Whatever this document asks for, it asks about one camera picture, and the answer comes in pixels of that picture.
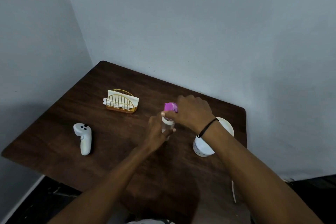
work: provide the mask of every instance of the plastic bottle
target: plastic bottle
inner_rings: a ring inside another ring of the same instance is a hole
[[[165,103],[165,111],[174,111],[177,113],[177,104],[176,103]],[[173,120],[170,120],[168,118],[162,117],[162,123],[161,123],[161,131],[162,133],[166,131],[167,129],[173,129],[175,125],[175,122]]]

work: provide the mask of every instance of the left hand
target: left hand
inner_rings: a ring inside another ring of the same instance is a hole
[[[176,128],[173,128],[167,129],[162,133],[161,123],[161,112],[159,112],[156,116],[149,118],[145,140],[141,144],[141,147],[148,150],[149,153],[156,151],[166,141],[166,138],[176,131]]]

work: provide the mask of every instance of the black bracelet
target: black bracelet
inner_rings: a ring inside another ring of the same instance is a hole
[[[199,133],[199,135],[197,137],[201,137],[203,136],[203,134],[205,133],[205,131],[208,129],[208,127],[214,122],[218,120],[217,118],[213,119],[212,121],[209,122],[208,125],[205,126],[205,128]]]

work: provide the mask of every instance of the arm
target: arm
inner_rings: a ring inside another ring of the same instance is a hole
[[[208,103],[193,96],[180,96],[178,113],[163,116],[199,133],[215,118]],[[270,168],[242,146],[215,121],[202,139],[216,152],[260,223],[318,223],[321,220]]]
[[[48,224],[105,224],[136,169],[166,138],[176,131],[161,132],[161,115],[150,117],[144,142],[111,170],[98,184],[83,192],[52,218]]]

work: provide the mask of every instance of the forearm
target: forearm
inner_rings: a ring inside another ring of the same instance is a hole
[[[321,223],[289,186],[219,122],[213,123],[202,138],[223,161],[251,212],[261,223]]]
[[[49,224],[105,224],[111,216],[114,203],[127,187],[137,167],[149,154],[149,150],[145,148],[135,148],[103,180],[83,192],[59,212]]]

